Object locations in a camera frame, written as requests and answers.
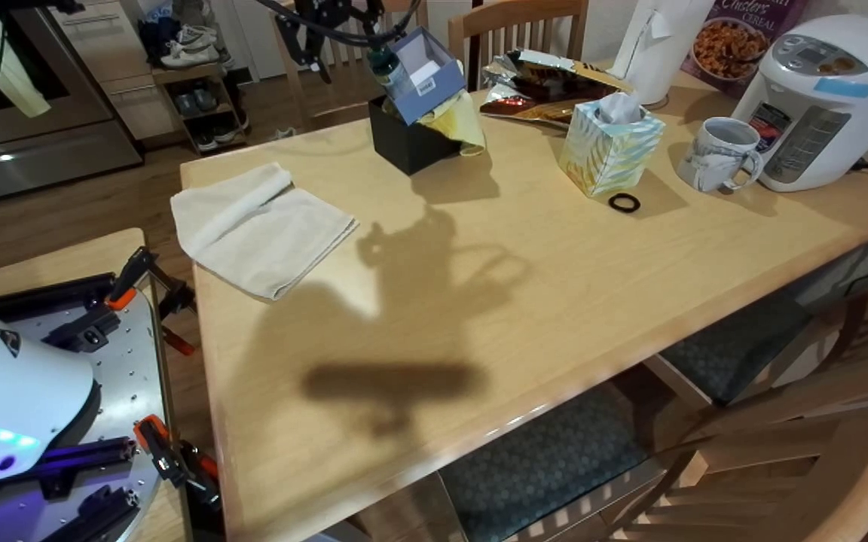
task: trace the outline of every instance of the cabinet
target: cabinet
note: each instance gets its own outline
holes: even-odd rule
[[[176,132],[170,104],[159,100],[144,49],[121,0],[82,0],[85,11],[51,9],[103,94],[140,140]]]
[[[248,140],[248,122],[228,89],[222,62],[156,68],[155,81],[192,151],[215,153]]]

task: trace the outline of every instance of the black box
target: black box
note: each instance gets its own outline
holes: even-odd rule
[[[421,122],[407,127],[397,111],[382,111],[382,100],[387,96],[371,100],[374,151],[391,164],[397,164],[403,175],[414,175],[463,151],[459,140]]]

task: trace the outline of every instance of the tissue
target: tissue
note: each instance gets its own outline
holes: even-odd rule
[[[561,151],[561,168],[589,193],[629,189],[662,145],[668,122],[627,94],[578,103]]]

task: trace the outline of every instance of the tabletop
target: tabletop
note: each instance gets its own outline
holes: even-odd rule
[[[187,161],[185,186],[281,161],[360,220],[274,305],[195,269],[231,534],[304,540],[868,244],[868,175],[681,184],[672,160],[730,107],[680,77],[640,215],[581,195],[559,132],[493,116],[486,153],[414,177],[365,120]]]
[[[125,229],[28,261],[0,269],[0,295],[66,283],[94,275],[118,275],[125,261],[144,244],[143,229]],[[181,542],[185,505],[172,485],[159,485],[155,504],[140,515],[132,540]]]

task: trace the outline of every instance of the blue object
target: blue object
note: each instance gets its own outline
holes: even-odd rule
[[[833,96],[849,96],[849,100],[865,100],[868,96],[868,85],[856,85],[856,81],[840,81],[840,77],[821,77],[817,94],[833,94]]]
[[[432,34],[415,29],[391,50],[397,55],[391,103],[407,127],[464,89],[459,59]]]

